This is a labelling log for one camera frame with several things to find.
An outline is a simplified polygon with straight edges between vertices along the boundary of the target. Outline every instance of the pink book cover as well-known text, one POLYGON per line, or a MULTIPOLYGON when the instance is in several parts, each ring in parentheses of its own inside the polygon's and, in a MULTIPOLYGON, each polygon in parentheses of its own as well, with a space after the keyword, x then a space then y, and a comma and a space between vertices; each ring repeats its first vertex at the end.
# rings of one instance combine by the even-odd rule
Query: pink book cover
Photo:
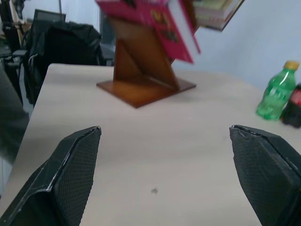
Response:
MULTIPOLYGON (((154 27, 169 58, 193 63, 192 57, 166 6, 168 1, 169 0, 136 0, 136 8, 134 8, 121 0, 96 0, 101 10, 107 15, 154 27)), ((188 16, 186 11, 182 4, 181 6, 187 20, 188 16)), ((197 50, 200 52, 190 20, 188 20, 188 24, 190 25, 191 34, 194 38, 197 50)))

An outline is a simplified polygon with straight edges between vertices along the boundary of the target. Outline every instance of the wooden table surface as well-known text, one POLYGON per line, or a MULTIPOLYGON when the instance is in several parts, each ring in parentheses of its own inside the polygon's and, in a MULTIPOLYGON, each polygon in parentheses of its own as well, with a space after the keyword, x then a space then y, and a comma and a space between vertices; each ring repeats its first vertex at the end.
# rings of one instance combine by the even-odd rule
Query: wooden table surface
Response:
POLYGON ((0 215, 60 140, 102 128, 82 226, 259 226, 233 162, 229 127, 300 130, 255 115, 262 91, 217 73, 177 71, 196 89, 134 109, 96 87, 112 67, 51 65, 25 133, 0 215))

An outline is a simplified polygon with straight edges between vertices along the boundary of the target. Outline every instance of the coca-cola bottle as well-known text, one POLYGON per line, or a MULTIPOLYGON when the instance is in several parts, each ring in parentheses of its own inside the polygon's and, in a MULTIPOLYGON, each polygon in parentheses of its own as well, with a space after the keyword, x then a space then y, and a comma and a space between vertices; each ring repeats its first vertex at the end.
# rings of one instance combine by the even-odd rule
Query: coca-cola bottle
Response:
POLYGON ((299 83, 292 93, 280 119, 284 124, 301 127, 301 83, 299 83))

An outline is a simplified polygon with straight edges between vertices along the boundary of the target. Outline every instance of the soda bottle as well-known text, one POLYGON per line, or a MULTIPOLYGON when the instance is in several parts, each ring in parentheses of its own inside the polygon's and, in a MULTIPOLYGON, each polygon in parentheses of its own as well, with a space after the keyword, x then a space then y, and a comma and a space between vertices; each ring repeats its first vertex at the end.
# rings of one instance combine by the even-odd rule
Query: soda bottle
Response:
POLYGON ((295 72, 299 65, 299 62, 287 61, 283 70, 269 81, 256 110, 259 116, 267 120, 279 119, 284 105, 296 87, 295 72))
POLYGON ((289 124, 296 128, 301 127, 301 83, 297 85, 291 95, 280 119, 284 124, 289 124))

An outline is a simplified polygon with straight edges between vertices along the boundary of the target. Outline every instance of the green plastic bottle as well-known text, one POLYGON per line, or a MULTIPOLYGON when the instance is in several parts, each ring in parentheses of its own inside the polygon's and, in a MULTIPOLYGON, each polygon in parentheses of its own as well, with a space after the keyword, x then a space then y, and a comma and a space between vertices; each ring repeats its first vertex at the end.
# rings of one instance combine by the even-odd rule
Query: green plastic bottle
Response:
POLYGON ((299 62, 287 61, 283 70, 274 76, 264 91, 256 113, 267 120, 279 119, 283 107, 296 87, 295 72, 299 62))

